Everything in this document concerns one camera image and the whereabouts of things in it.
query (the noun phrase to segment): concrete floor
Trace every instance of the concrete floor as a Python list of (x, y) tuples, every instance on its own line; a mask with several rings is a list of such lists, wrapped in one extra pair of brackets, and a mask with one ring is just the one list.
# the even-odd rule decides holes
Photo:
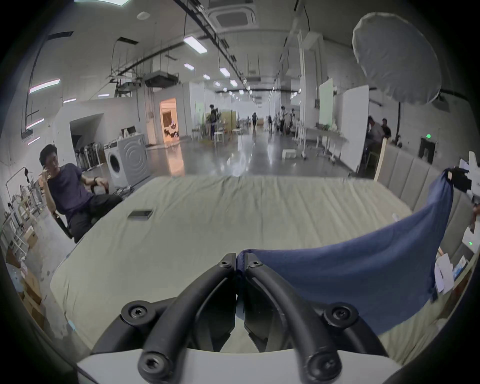
[[(278, 175), (312, 177), (347, 177), (350, 171), (340, 164), (333, 165), (326, 158), (316, 157), (315, 150), (307, 149), (307, 159), (301, 157), (282, 160), (283, 149), (295, 148), (291, 137), (281, 137), (257, 130), (256, 135), (245, 134), (225, 145), (185, 140), (170, 148), (148, 149), (148, 163), (152, 177), (184, 175)], [(103, 176), (111, 181), (106, 164), (88, 172), (89, 176)], [(58, 224), (44, 209), (33, 227), (38, 234), (37, 244), (28, 251), (26, 264), (39, 278), (45, 308), (45, 332), (55, 345), (73, 361), (81, 360), (89, 350), (67, 324), (64, 314), (50, 292), (53, 273), (72, 251), (75, 244), (67, 238)]]

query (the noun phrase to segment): white stool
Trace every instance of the white stool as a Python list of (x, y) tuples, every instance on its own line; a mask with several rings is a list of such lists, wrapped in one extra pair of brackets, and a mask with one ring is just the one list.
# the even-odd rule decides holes
[(282, 152), (282, 159), (290, 159), (297, 157), (296, 149), (284, 149)]
[(220, 138), (219, 138), (220, 135), (222, 135), (222, 142), (223, 142), (223, 145), (225, 145), (225, 135), (224, 135), (223, 130), (221, 130), (221, 131), (217, 131), (217, 132), (214, 133), (213, 142), (214, 142), (215, 146), (216, 146), (216, 143), (217, 143), (217, 139), (218, 139), (218, 141), (220, 141)]

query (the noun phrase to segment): whiteboard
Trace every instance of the whiteboard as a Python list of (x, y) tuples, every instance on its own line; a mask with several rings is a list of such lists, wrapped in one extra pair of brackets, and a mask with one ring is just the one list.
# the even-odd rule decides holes
[(318, 87), (318, 98), (320, 100), (320, 112), (318, 122), (332, 127), (333, 116), (333, 79), (328, 79)]
[(368, 119), (368, 85), (349, 89), (335, 96), (335, 119), (338, 129), (347, 139), (339, 153), (339, 158), (351, 170), (357, 172), (360, 166)]

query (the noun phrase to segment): white partition board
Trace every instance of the white partition board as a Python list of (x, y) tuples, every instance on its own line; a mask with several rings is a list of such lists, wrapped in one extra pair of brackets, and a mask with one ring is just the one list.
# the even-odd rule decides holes
[(338, 129), (346, 138), (341, 148), (337, 145), (335, 156), (351, 170), (357, 171), (365, 145), (368, 118), (368, 85), (349, 89), (335, 96), (334, 118)]

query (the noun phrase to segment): smartphone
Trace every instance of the smartphone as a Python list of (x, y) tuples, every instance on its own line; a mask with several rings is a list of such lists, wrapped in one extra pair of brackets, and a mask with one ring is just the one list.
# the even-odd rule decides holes
[(153, 210), (145, 209), (142, 211), (132, 211), (127, 218), (132, 220), (148, 220), (152, 215)]

